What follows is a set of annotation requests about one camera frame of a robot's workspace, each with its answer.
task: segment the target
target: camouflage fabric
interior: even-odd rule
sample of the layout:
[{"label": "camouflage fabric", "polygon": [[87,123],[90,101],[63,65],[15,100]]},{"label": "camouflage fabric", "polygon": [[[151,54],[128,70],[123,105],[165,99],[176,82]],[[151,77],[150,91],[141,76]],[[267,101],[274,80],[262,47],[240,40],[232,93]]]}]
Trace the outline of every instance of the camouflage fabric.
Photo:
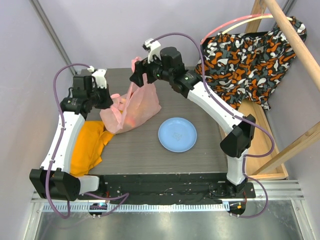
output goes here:
[{"label": "camouflage fabric", "polygon": [[[292,18],[292,26],[305,41],[305,25],[295,17]],[[260,33],[220,32],[207,39],[202,47],[206,82],[235,109],[240,107],[243,99],[248,99],[269,110],[269,96],[296,57],[278,26],[269,32]],[[201,75],[201,62],[195,71]]]}]

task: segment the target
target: dark wooden tabletop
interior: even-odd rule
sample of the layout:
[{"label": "dark wooden tabletop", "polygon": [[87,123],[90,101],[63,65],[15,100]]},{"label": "dark wooden tabletop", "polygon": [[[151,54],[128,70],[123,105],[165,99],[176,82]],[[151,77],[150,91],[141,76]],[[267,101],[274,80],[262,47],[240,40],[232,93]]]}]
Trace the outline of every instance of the dark wooden tabletop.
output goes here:
[{"label": "dark wooden tabletop", "polygon": [[[131,69],[109,69],[110,94],[125,94],[129,88]],[[139,173],[211,173],[226,172],[227,160],[220,149],[218,124],[199,106],[174,92],[168,82],[155,82],[160,112],[131,131],[115,135],[102,152],[103,161],[91,174]],[[93,109],[87,121],[101,120],[100,110]],[[183,153],[166,150],[159,142],[158,129],[169,118],[181,117],[196,128],[197,141]]]}]

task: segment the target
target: gray wall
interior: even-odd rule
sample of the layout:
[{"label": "gray wall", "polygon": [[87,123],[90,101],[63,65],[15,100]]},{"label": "gray wall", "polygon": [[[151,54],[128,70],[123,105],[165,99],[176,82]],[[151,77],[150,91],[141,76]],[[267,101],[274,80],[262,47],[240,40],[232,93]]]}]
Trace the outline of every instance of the gray wall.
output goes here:
[{"label": "gray wall", "polygon": [[[149,38],[182,32],[200,41],[212,29],[249,15],[254,0],[40,0],[71,61],[99,68],[129,68],[131,59],[145,57],[141,45]],[[268,20],[260,29],[269,30]],[[245,25],[237,28],[242,33]],[[181,36],[162,39],[175,46],[186,66],[199,54]]]},{"label": "gray wall", "polygon": [[[39,168],[58,122],[52,82],[64,65],[27,0],[0,7],[0,239],[22,239],[30,211],[31,168]],[[59,96],[71,74],[61,75]]]},{"label": "gray wall", "polygon": [[[305,44],[320,64],[319,9],[318,0],[298,0],[289,15],[306,25]],[[281,150],[320,121],[320,93],[298,58],[270,98],[270,105],[267,116]],[[320,141],[286,163],[289,176],[299,180],[317,226],[320,223],[319,156]]]}]

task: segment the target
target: pink tube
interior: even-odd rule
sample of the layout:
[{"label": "pink tube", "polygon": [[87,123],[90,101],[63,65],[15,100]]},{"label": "pink tube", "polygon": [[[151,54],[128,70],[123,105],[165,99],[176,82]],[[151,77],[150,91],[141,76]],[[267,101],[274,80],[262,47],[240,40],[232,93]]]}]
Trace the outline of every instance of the pink tube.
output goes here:
[{"label": "pink tube", "polygon": [[228,26],[230,24],[233,24],[235,22],[239,22],[239,21],[242,21],[242,20],[246,20],[246,19],[252,19],[252,18],[255,18],[255,17],[259,17],[259,16],[268,16],[268,15],[271,15],[271,13],[265,13],[265,14],[254,14],[254,15],[247,15],[247,16],[242,16],[242,17],[238,17],[234,20],[231,20],[231,21],[228,21],[224,24],[222,24],[221,26],[218,26],[217,28],[213,29],[211,32],[209,32],[201,41],[201,44],[204,43],[204,41],[210,37],[210,35],[212,35],[213,33],[215,33],[216,31],[224,28],[225,26]]}]

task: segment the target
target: wooden frame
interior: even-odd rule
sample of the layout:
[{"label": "wooden frame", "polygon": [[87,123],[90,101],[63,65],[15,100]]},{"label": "wooden frame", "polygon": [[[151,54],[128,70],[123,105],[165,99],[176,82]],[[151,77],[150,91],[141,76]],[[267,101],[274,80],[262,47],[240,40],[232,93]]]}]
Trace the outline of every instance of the wooden frame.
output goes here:
[{"label": "wooden frame", "polygon": [[[307,70],[316,87],[320,91],[320,66],[296,33],[291,23],[287,20],[276,0],[255,0],[251,14],[263,14],[266,7],[273,15],[297,57],[301,60],[304,68]],[[246,32],[256,32],[259,24],[260,22],[258,21],[249,22],[246,27]],[[244,101],[241,104],[239,111],[245,115],[254,115],[257,124],[271,133],[267,118],[260,105]],[[277,146],[275,146],[273,153],[267,157],[260,159],[249,158],[247,160],[246,171],[249,175],[257,179],[285,179],[288,177],[288,172],[284,166],[284,162],[291,159],[318,140],[320,140],[320,121],[292,144],[287,146],[283,151],[279,152]],[[262,134],[260,131],[255,131],[255,136],[251,143],[249,152],[251,154],[262,154],[270,149],[270,145],[271,143],[267,136]]]}]

